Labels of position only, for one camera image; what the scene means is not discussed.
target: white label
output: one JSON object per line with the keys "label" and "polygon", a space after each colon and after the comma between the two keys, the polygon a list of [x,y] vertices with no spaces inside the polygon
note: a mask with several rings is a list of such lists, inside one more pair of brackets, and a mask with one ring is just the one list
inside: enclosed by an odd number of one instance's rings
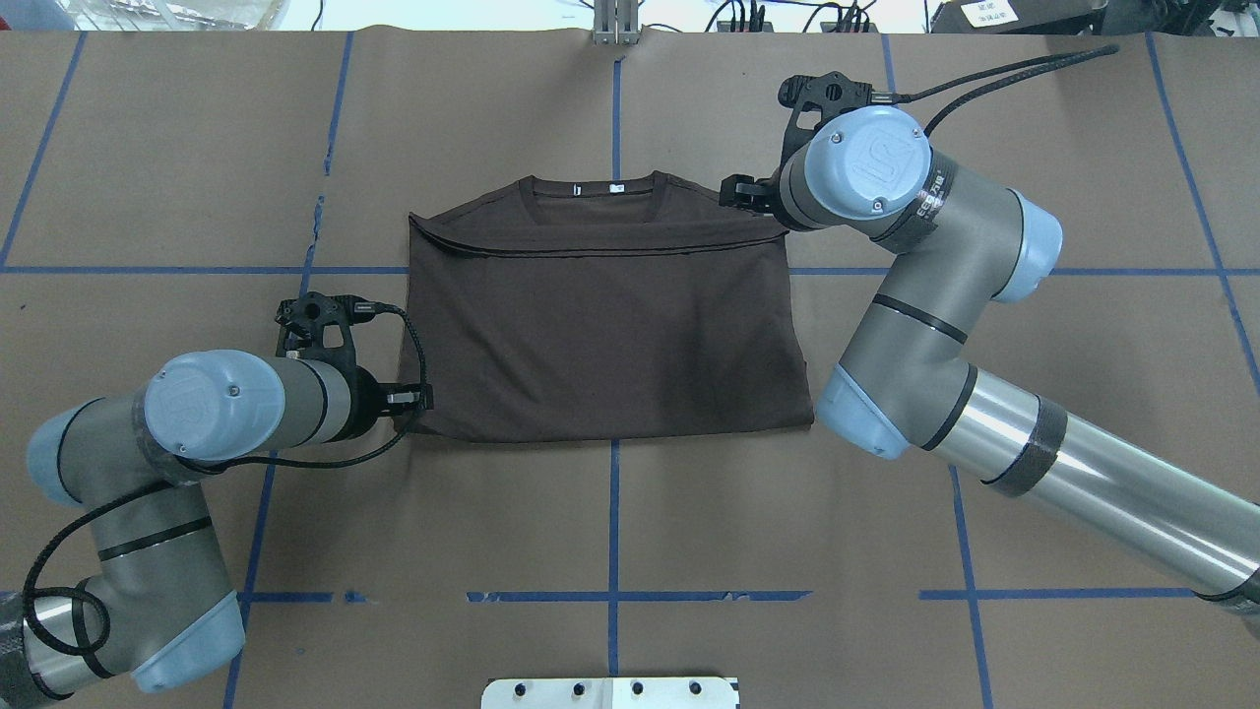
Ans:
{"label": "white label", "polygon": [[983,3],[961,5],[961,8],[971,26],[993,26],[1019,21],[1019,16],[1016,15],[1007,0],[984,0]]}

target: brown t-shirt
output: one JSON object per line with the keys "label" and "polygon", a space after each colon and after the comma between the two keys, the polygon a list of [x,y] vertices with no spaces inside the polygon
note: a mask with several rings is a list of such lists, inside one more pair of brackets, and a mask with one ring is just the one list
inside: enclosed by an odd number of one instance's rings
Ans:
{"label": "brown t-shirt", "polygon": [[415,432],[590,441],[814,419],[772,218],[658,171],[528,176],[411,227],[407,309],[436,403]]}

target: black tape band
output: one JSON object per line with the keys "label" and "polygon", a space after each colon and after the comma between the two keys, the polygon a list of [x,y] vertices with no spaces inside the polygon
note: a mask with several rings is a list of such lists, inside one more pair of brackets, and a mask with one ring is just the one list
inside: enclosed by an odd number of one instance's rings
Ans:
{"label": "black tape band", "polygon": [[934,150],[927,179],[919,188],[919,194],[901,210],[901,215],[891,227],[871,238],[872,243],[893,253],[906,253],[922,243],[929,234],[936,230],[936,214],[940,213],[954,188],[955,174],[958,174],[958,164]]}
{"label": "black tape band", "polygon": [[936,429],[936,434],[932,440],[924,445],[924,451],[931,451],[945,441],[949,432],[954,431],[954,424],[958,423],[959,417],[963,416],[963,409],[966,409],[966,403],[971,400],[971,393],[975,392],[975,379],[979,377],[979,370],[975,365],[966,366],[966,382],[963,383],[963,392],[958,394],[958,402],[954,403],[954,408],[950,409],[949,417],[945,417],[945,423],[941,428]]}
{"label": "black tape band", "polygon": [[209,518],[202,518],[200,520],[193,520],[192,523],[185,523],[176,528],[170,528],[169,530],[163,530],[140,539],[134,539],[131,542],[111,547],[108,549],[102,549],[96,553],[97,558],[102,562],[108,562],[110,559],[116,559],[123,554],[131,554],[132,552],[140,552],[141,549],[149,549],[156,544],[164,542],[170,542],[173,539],[184,536],[185,534],[193,534],[198,530],[204,530],[210,526]]}
{"label": "black tape band", "polygon": [[1257,606],[1260,606],[1260,569],[1256,569],[1247,581],[1240,583],[1234,591],[1215,594],[1194,592],[1194,596],[1208,603],[1223,606],[1226,611],[1234,613],[1256,613]]}
{"label": "black tape band", "polygon": [[324,419],[328,418],[328,388],[324,387],[324,378],[319,377],[319,373],[315,372],[315,368],[310,366],[306,363],[302,363],[301,360],[294,360],[294,361],[301,364],[301,366],[310,370],[311,377],[314,377],[315,382],[319,384],[319,393],[324,403],[324,407],[320,409],[319,413],[319,422],[315,423],[315,428],[311,429],[311,434],[304,438],[302,442],[297,445],[297,446],[305,446],[307,441],[315,438],[315,434],[319,433],[319,429],[324,427]]}
{"label": "black tape band", "polygon": [[946,334],[956,339],[959,344],[966,341],[965,331],[958,329],[956,326],[946,322],[945,320],[937,317],[936,315],[926,310],[920,310],[919,307],[915,307],[910,302],[902,302],[901,300],[897,300],[896,297],[890,297],[882,292],[877,292],[874,295],[874,298],[872,298],[871,301],[874,302],[876,305],[883,305],[885,307],[896,310],[908,317],[914,317],[924,322],[925,325],[932,327],[934,330],[937,330],[941,334]]}
{"label": "black tape band", "polygon": [[[74,584],[74,588],[79,591],[87,591],[87,582],[91,579],[83,579]],[[74,645],[79,647],[87,647],[92,645],[92,640],[87,636],[87,621],[83,618],[83,602],[78,598],[71,599],[71,622],[74,626]],[[87,665],[92,674],[107,680],[113,676],[113,672],[105,669],[101,664],[101,659],[96,656],[96,652],[88,652],[83,655],[83,664]]]}
{"label": "black tape band", "polygon": [[1067,434],[1067,412],[1050,399],[1037,398],[1037,423],[1028,434],[1028,443],[1011,467],[997,480],[985,482],[1007,497],[1018,497],[1046,477],[1058,457]]}
{"label": "black tape band", "polygon": [[49,699],[69,696],[53,693],[30,671],[24,627],[21,594],[0,594],[0,701],[8,706],[43,706]]}
{"label": "black tape band", "polygon": [[98,398],[88,402],[87,404],[79,407],[78,412],[74,412],[74,414],[71,416],[71,421],[66,422],[66,428],[62,429],[62,438],[57,442],[57,482],[62,484],[62,490],[66,491],[66,495],[69,495],[71,500],[73,500],[74,502],[78,502],[79,505],[82,505],[83,501],[79,500],[78,497],[74,497],[71,494],[71,489],[66,487],[66,479],[62,477],[62,448],[66,446],[66,434],[68,434],[71,432],[71,427],[74,424],[74,419],[77,419],[79,417],[79,414],[82,414],[83,412],[86,412],[88,407],[91,407],[91,406],[93,406],[97,402],[101,402],[103,399],[105,399],[103,397],[98,397]]}

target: blue joint cap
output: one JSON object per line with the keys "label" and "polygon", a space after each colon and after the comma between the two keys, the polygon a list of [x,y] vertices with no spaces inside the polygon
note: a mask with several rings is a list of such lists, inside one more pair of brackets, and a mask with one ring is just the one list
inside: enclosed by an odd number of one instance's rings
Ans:
{"label": "blue joint cap", "polygon": [[818,400],[818,419],[844,441],[887,461],[910,448],[901,431],[839,365]]}
{"label": "blue joint cap", "polygon": [[132,670],[140,691],[166,691],[204,678],[239,655],[244,623],[236,592],[231,592],[152,657]]}
{"label": "blue joint cap", "polygon": [[854,220],[903,209],[932,162],[919,122],[892,106],[867,106],[832,118],[809,142],[810,194],[828,210]]}
{"label": "blue joint cap", "polygon": [[1063,225],[1053,214],[1033,204],[1014,189],[1023,212],[1023,241],[1019,259],[1007,285],[993,296],[998,302],[1016,302],[1032,295],[1041,278],[1050,275],[1063,248]]}
{"label": "blue joint cap", "polygon": [[180,354],[145,390],[145,424],[168,452],[227,461],[256,451],[285,414],[285,387],[263,359],[238,349]]}
{"label": "blue joint cap", "polygon": [[62,482],[60,453],[62,441],[66,438],[66,429],[71,427],[74,417],[92,402],[86,402],[69,412],[64,412],[44,422],[44,426],[35,431],[26,445],[26,472],[30,480],[35,481],[44,496],[58,505],[68,508],[82,508],[83,504],[74,500],[74,496],[66,490]]}

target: white metal bracket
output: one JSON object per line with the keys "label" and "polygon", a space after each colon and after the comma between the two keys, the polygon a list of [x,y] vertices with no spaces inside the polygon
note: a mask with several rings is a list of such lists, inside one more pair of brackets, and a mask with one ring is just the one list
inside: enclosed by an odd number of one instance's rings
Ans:
{"label": "white metal bracket", "polygon": [[639,0],[592,0],[596,44],[639,44]]}
{"label": "white metal bracket", "polygon": [[481,709],[738,709],[731,678],[495,680]]}

